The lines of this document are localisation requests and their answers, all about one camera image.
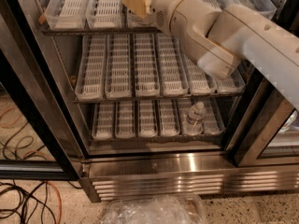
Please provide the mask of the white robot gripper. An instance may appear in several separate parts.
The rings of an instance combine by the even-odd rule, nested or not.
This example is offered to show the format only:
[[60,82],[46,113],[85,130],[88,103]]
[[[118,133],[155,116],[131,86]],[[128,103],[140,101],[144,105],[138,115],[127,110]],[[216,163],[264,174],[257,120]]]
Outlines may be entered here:
[[177,6],[184,0],[121,0],[137,17],[146,19],[150,14],[157,29],[171,35],[170,23]]

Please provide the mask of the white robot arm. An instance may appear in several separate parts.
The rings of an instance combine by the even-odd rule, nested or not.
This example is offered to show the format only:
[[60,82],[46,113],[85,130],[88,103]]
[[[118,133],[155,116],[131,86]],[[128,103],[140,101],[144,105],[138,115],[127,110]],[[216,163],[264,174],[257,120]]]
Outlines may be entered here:
[[121,0],[142,20],[178,39],[181,50],[216,79],[243,60],[299,109],[299,38],[260,13],[231,4],[217,10],[202,0]]

